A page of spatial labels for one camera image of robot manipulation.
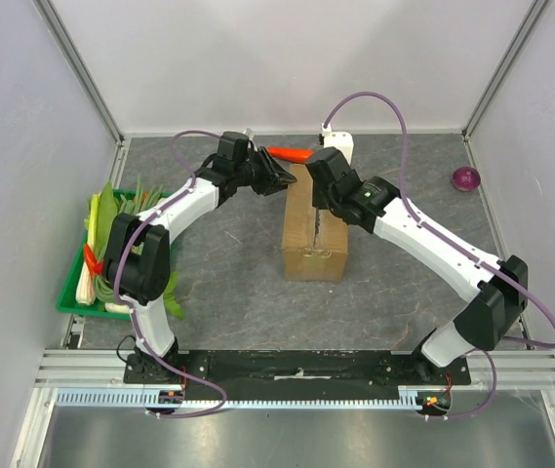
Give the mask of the brown cardboard express box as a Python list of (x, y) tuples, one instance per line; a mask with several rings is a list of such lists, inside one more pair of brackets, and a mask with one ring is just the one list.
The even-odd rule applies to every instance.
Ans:
[(284, 277), (293, 282), (337, 282), (348, 257), (348, 227), (331, 212), (312, 206), (312, 178), (304, 165), (292, 164), (289, 172), (297, 182), (286, 195)]

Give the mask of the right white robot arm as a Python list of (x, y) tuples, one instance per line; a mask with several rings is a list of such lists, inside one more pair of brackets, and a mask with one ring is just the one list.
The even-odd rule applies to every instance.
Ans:
[(527, 306), (526, 296), (517, 290), (528, 284), (524, 260), (515, 255), (501, 260), (420, 211), (408, 211), (396, 186), (379, 176), (361, 180), (334, 147), (314, 152), (305, 167), (313, 180), (314, 207), (403, 249), (465, 301), (465, 308), (428, 335), (412, 358), (418, 381), (436, 382), (452, 361), (473, 348), (496, 348)]

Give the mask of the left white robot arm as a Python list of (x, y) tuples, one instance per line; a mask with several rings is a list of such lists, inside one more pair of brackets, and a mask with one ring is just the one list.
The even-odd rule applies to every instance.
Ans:
[(140, 350), (150, 354), (145, 372), (158, 383), (178, 375), (178, 358), (171, 354), (176, 337), (171, 330), (164, 292), (171, 276), (170, 245), (186, 228), (244, 187), (257, 195), (280, 192), (297, 179), (249, 136), (225, 132), (216, 151), (201, 166), (189, 169), (189, 179), (174, 194), (139, 214), (118, 214), (111, 225), (101, 276), (113, 290), (114, 301), (129, 307)]

